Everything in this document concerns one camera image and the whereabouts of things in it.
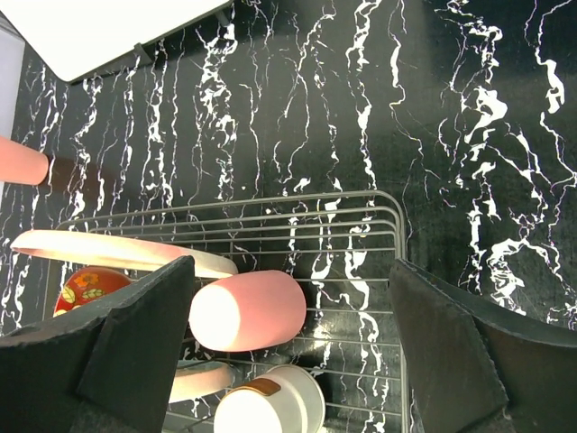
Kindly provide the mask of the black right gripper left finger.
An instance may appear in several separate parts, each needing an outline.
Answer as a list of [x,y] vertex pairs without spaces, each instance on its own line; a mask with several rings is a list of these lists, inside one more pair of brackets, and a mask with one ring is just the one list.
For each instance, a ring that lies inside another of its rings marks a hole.
[[185,256],[1,339],[3,432],[159,432],[185,335]]

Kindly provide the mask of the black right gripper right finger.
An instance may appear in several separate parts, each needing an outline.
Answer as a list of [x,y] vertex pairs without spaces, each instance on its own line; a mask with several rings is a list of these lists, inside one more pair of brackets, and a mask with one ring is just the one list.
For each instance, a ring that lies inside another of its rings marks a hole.
[[389,295],[426,432],[574,432],[576,334],[398,260]]

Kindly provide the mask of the blue and beige plate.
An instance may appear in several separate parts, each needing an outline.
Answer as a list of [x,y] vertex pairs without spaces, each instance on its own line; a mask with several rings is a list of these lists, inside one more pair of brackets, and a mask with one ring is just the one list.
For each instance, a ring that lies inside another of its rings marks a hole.
[[219,392],[234,382],[234,369],[214,360],[180,360],[170,391],[169,403],[192,401]]

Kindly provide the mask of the pink cup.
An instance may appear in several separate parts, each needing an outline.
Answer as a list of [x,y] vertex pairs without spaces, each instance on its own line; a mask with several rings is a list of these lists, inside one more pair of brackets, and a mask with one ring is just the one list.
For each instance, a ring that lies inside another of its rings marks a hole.
[[188,323],[208,349],[245,352],[280,345],[304,325],[306,297],[285,272],[258,271],[207,284],[192,299]]
[[2,182],[40,185],[48,175],[49,158],[42,152],[8,138],[0,138],[0,179]]

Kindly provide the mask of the grey wire dish rack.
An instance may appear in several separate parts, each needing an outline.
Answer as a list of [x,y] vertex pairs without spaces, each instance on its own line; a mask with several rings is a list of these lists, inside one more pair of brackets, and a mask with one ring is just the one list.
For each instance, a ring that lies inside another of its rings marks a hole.
[[181,363],[229,365],[236,384],[295,364],[325,396],[325,432],[407,432],[410,393],[387,289],[405,255],[398,202],[381,191],[303,194],[74,217],[69,231],[164,242],[233,260],[240,272],[290,274],[307,300],[292,340],[258,351],[204,348],[192,335]]

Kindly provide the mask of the pink and beige plate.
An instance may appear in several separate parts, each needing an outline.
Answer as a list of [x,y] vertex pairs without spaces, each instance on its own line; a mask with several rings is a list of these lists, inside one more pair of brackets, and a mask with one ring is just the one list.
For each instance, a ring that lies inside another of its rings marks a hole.
[[190,256],[199,278],[222,279],[238,273],[233,261],[213,253],[116,235],[30,230],[18,235],[11,249],[51,260],[146,272]]

